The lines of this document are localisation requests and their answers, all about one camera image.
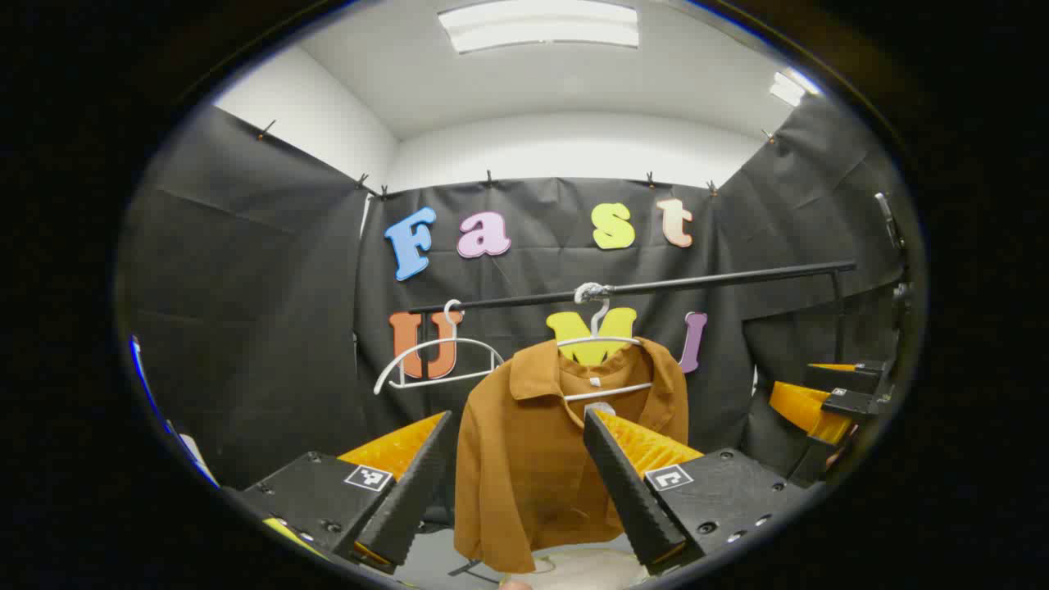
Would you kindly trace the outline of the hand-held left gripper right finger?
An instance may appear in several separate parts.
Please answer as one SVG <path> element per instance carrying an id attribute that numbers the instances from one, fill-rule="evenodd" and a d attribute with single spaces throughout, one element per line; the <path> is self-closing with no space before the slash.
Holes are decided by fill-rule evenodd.
<path id="1" fill-rule="evenodd" d="M 585 410 L 582 440 L 634 555 L 651 574 L 732 551 L 809 500 L 738 449 L 698 452 L 601 408 Z"/>

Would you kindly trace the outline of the black clothes rail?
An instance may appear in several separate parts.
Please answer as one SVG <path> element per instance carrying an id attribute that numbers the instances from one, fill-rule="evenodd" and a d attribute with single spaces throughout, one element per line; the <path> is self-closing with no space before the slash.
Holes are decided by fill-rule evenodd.
<path id="1" fill-rule="evenodd" d="M 611 298 L 615 296 L 640 295 L 663 293 L 671 291 L 701 290 L 701 288 L 715 288 L 722 285 L 752 285 L 771 283 L 771 281 L 782 279 L 801 279 L 808 276 L 827 275 L 831 280 L 834 302 L 839 305 L 842 302 L 842 280 L 840 274 L 854 271 L 856 262 L 854 259 L 845 261 L 833 261 L 825 264 L 809 264 L 795 266 L 779 266 L 779 268 L 743 271 L 729 274 L 715 274 L 703 277 L 692 277 L 691 279 L 670 279 L 656 281 L 655 283 L 643 285 L 611 285 L 614 288 Z M 573 292 L 543 293 L 517 297 L 504 297 L 496 299 L 475 300 L 475 302 L 463 302 L 465 309 L 495 309 L 495 307 L 520 307 L 520 305 L 553 305 L 553 303 L 573 302 Z M 427 314 L 441 309 L 441 305 L 419 305 L 412 307 L 409 313 Z"/>

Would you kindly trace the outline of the white hanger with taped hook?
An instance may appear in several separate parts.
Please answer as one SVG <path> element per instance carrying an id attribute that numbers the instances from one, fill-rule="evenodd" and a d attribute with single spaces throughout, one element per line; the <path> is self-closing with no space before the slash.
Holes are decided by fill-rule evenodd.
<path id="1" fill-rule="evenodd" d="M 580 343 L 627 343 L 631 345 L 637 345 L 637 347 L 641 347 L 642 344 L 640 343 L 640 340 L 637 340 L 636 338 L 600 336 L 599 331 L 601 326 L 601 321 L 603 321 L 603 318 L 606 317 L 606 314 L 608 313 L 609 310 L 611 310 L 611 298 L 608 298 L 607 300 L 602 300 L 602 305 L 600 307 L 600 310 L 595 314 L 593 314 L 591 320 L 588 321 L 588 329 L 591 329 L 591 333 L 588 333 L 588 336 L 584 338 L 571 338 L 561 340 L 558 341 L 558 343 L 556 343 L 557 346 L 564 347 L 565 345 L 577 345 Z M 597 398 L 607 398 L 611 396 L 620 395 L 620 393 L 631 393 L 636 391 L 643 391 L 651 387 L 652 383 L 640 383 L 629 386 L 622 386 L 622 388 L 611 388 L 611 389 L 602 389 L 600 388 L 600 386 L 592 386 L 592 391 L 590 393 L 577 393 L 577 395 L 565 395 L 563 396 L 563 400 L 565 400 L 565 402 L 585 401 Z"/>

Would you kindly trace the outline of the white plain hanger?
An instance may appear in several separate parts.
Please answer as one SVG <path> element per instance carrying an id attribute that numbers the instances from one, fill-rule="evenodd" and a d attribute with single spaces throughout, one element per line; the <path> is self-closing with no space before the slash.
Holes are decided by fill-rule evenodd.
<path id="1" fill-rule="evenodd" d="M 419 341 L 416 337 L 412 340 L 407 339 L 407 329 L 418 329 L 423 325 L 422 320 L 416 322 L 412 320 L 415 314 L 398 313 L 397 317 L 391 319 L 391 325 L 397 332 L 394 339 L 397 355 L 379 372 L 379 377 L 372 385 L 374 396 L 386 386 L 401 391 L 480 378 L 502 365 L 504 357 L 495 347 L 475 338 L 465 338 L 458 333 L 462 319 L 465 317 L 465 305 L 461 300 L 447 300 L 441 309 L 428 314 L 431 320 L 436 321 L 438 336 L 426 341 Z M 485 350 L 488 353 L 488 367 L 469 374 L 454 374 L 461 345 L 475 345 Z"/>

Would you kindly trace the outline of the small ceiling light panel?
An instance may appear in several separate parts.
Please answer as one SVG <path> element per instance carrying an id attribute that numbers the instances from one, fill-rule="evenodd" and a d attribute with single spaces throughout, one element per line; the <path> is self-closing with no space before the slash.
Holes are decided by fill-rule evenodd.
<path id="1" fill-rule="evenodd" d="M 801 104 L 805 96 L 820 96 L 823 89 L 797 70 L 776 71 L 773 75 L 769 93 L 792 107 Z"/>

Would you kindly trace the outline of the black backdrop cloth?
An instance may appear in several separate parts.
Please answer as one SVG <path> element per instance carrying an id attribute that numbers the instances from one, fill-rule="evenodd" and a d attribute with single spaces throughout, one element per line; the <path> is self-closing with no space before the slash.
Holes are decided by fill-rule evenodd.
<path id="1" fill-rule="evenodd" d="M 843 273 L 845 362 L 894 355 L 903 262 L 877 195 L 907 189 L 872 136 L 820 98 L 715 192 L 629 180 L 498 180 L 367 204 L 355 180 L 210 106 L 160 150 L 129 209 L 121 305 L 160 413 L 221 484 L 338 454 L 475 382 L 372 384 L 424 335 L 418 305 L 777 266 Z"/>

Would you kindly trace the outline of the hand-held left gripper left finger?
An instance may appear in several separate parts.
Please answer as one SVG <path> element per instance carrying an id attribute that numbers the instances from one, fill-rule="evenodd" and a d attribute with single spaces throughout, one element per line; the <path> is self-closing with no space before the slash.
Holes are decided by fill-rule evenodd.
<path id="1" fill-rule="evenodd" d="M 226 494 L 322 559 L 393 574 L 405 564 L 453 455 L 450 410 L 341 456 L 308 452 Z"/>

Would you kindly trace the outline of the brown collared shirt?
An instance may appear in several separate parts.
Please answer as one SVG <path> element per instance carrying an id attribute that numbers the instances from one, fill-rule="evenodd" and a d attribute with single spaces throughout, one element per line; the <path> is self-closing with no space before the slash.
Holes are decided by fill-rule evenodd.
<path id="1" fill-rule="evenodd" d="M 582 440 L 593 389 L 613 391 L 608 403 L 620 417 L 688 440 L 686 379 L 664 345 L 640 339 L 596 366 L 578 365 L 552 340 L 515 352 L 462 410 L 453 528 L 462 556 L 528 574 L 540 549 L 622 534 Z"/>

